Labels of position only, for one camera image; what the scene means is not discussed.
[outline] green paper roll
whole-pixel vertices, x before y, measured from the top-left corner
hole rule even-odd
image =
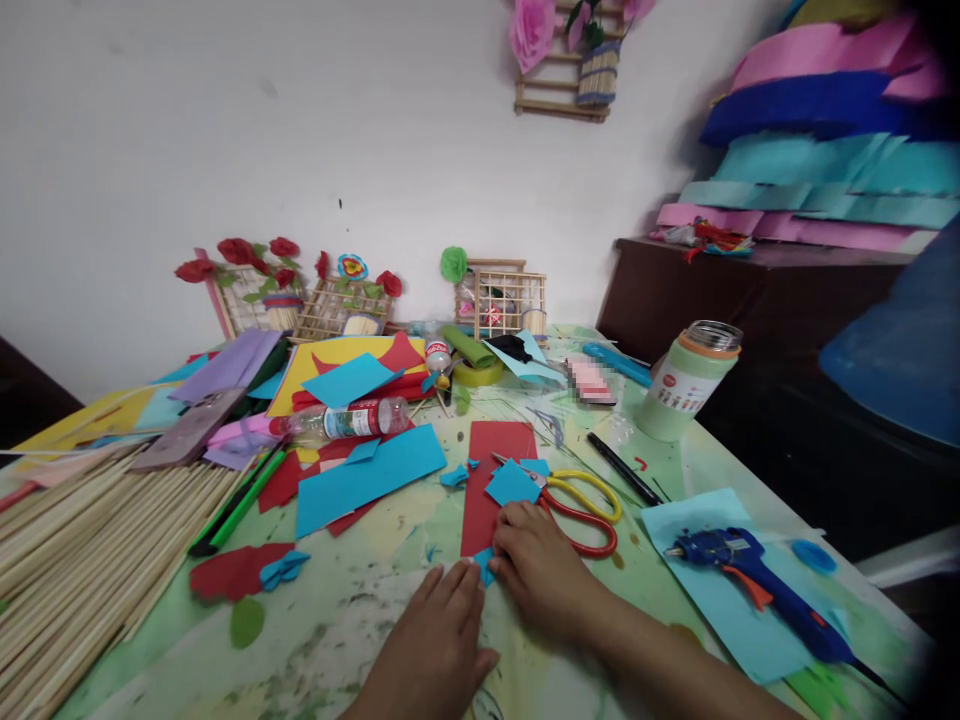
[[[468,338],[453,325],[443,326],[443,339],[450,343],[454,350],[457,350],[467,359],[467,362],[478,370],[490,367],[497,361],[497,356],[490,352],[486,345],[481,345],[473,338]]]

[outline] red scissors handle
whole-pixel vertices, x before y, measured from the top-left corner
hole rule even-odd
[[[574,542],[567,537],[567,540],[570,540],[570,544],[573,545],[573,549],[577,551],[577,554],[582,555],[583,557],[589,558],[605,558],[613,555],[614,550],[617,549],[617,531],[613,529],[613,525],[608,523],[606,520],[598,518],[596,515],[591,515],[590,513],[581,512],[575,508],[572,508],[568,505],[564,505],[559,502],[550,492],[543,488],[540,492],[540,499],[537,500],[537,504],[540,505],[544,510],[547,511],[547,514],[553,517],[550,512],[550,508],[553,508],[557,512],[571,517],[574,520],[579,520],[586,525],[593,525],[595,528],[599,528],[607,536],[608,542],[603,547],[590,547],[589,545],[581,545],[578,542]]]

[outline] tape roll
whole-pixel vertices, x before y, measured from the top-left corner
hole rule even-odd
[[[453,356],[454,362],[460,359],[460,353]],[[463,383],[467,387],[486,387],[487,385],[496,385],[503,377],[503,361],[498,359],[490,367],[477,369],[470,367],[467,361],[458,363],[453,368],[453,379],[458,383]]]

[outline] bundle of sticks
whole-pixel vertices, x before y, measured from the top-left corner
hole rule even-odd
[[[244,473],[112,456],[0,514],[0,718],[49,718],[134,636]]]

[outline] yellow scissors handle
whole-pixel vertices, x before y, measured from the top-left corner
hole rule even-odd
[[[573,485],[568,482],[564,482],[561,478],[577,478],[578,480],[583,480],[588,482],[597,488],[603,496],[610,501],[610,505],[613,506],[613,513],[608,513],[600,508],[598,508],[594,503],[592,503],[586,495],[577,490]],[[547,478],[547,486],[557,488],[562,490],[567,495],[572,497],[578,503],[583,505],[587,511],[593,515],[596,515],[603,520],[606,520],[611,525],[616,524],[620,520],[620,516],[623,514],[623,507],[620,505],[620,500],[617,499],[617,496],[614,494],[607,484],[590,473],[581,472],[579,470],[554,470],[550,477]]]

